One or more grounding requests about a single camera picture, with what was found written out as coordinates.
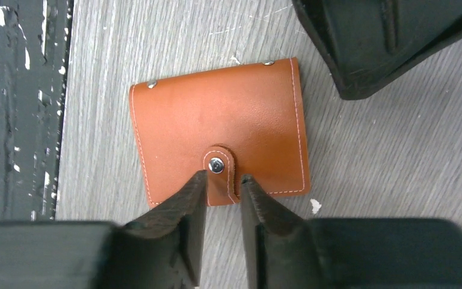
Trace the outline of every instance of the leather strap closure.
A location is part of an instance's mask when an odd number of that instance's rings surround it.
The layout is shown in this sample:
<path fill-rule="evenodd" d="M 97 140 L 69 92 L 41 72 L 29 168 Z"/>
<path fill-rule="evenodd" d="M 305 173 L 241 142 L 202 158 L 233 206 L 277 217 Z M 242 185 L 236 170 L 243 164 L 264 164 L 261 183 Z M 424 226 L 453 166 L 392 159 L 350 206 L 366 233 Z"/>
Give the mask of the leather strap closure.
<path fill-rule="evenodd" d="M 216 165 L 216 169 L 211 170 L 211 164 Z M 203 154 L 203 168 L 208 171 L 208 206 L 228 205 L 230 201 L 239 203 L 235 193 L 235 157 L 230 150 L 222 146 L 207 148 Z"/>

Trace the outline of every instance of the brown leather wallet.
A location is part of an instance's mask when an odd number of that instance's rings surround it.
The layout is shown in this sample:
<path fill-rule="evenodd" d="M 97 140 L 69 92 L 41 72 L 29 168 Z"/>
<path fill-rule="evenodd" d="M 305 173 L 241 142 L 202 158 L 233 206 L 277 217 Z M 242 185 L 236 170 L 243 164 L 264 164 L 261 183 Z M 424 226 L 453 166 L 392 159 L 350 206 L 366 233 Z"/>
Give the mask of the brown leather wallet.
<path fill-rule="evenodd" d="M 268 194 L 310 189 L 296 58 L 199 72 L 130 88 L 149 206 L 208 171 L 208 205 L 239 202 L 252 174 Z"/>

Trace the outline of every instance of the stitched edge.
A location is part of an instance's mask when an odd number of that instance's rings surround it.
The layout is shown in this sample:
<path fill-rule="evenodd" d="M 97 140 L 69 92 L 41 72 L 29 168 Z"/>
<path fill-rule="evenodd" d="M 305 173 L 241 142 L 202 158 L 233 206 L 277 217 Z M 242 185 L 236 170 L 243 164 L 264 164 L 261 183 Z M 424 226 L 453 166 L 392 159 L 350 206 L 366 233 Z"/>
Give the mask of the stitched edge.
<path fill-rule="evenodd" d="M 229 158 L 227 157 L 227 155 L 221 151 L 209 151 L 204 157 L 203 157 L 203 169 L 206 170 L 206 157 L 213 153 L 213 152 L 216 152 L 216 153 L 219 153 L 221 155 L 223 155 L 226 159 L 227 159 L 227 163 L 228 164 L 231 164 L 231 162 L 229 161 Z M 235 200 L 233 200 L 233 198 L 231 197 L 231 194 L 230 194 L 230 191 L 229 191 L 229 183 L 230 183 L 230 180 L 231 180 L 231 168 L 228 168 L 227 169 L 227 197 L 231 200 L 231 202 L 233 202 L 233 204 L 236 204 Z M 210 196 L 208 196 L 208 205 L 210 205 Z"/>
<path fill-rule="evenodd" d="M 298 151 L 300 153 L 300 166 L 302 168 L 302 189 L 294 190 L 294 191 L 272 191 L 267 194 L 296 193 L 299 191 L 303 191 L 306 188 L 306 177 L 304 174 L 304 162 L 302 160 L 302 145 L 300 141 L 300 126 L 298 124 L 297 92 L 295 91 L 295 75 L 293 71 L 293 62 L 291 61 L 291 58 L 289 59 L 289 64 L 291 65 L 291 86 L 293 87 L 293 100 L 295 101 L 295 117 L 297 118 Z"/>
<path fill-rule="evenodd" d="M 137 136 L 137 144 L 139 145 L 139 154 L 141 155 L 141 166 L 143 167 L 144 180 L 146 183 L 146 194 L 148 195 L 148 199 L 150 200 L 151 204 L 159 205 L 160 203 L 154 202 L 151 199 L 151 195 L 150 195 L 150 186 L 148 184 L 148 174 L 146 172 L 146 164 L 144 163 L 143 146 L 141 144 L 141 137 L 139 136 L 139 129 L 137 128 L 137 117 L 135 116 L 135 95 L 134 93 L 135 93 L 135 85 L 132 86 L 132 113 L 134 114 L 135 135 Z"/>

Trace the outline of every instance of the rivet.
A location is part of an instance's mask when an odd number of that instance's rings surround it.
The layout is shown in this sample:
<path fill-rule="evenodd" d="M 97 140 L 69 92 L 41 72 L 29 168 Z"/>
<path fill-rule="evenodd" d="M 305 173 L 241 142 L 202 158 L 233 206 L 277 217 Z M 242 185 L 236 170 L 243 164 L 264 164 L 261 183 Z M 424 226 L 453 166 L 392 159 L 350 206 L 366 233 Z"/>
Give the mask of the rivet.
<path fill-rule="evenodd" d="M 224 171 L 224 163 L 219 158 L 212 158 L 208 163 L 208 168 L 212 173 L 221 173 Z"/>
<path fill-rule="evenodd" d="M 156 80 L 150 80 L 148 81 L 148 88 L 152 89 L 156 86 Z"/>

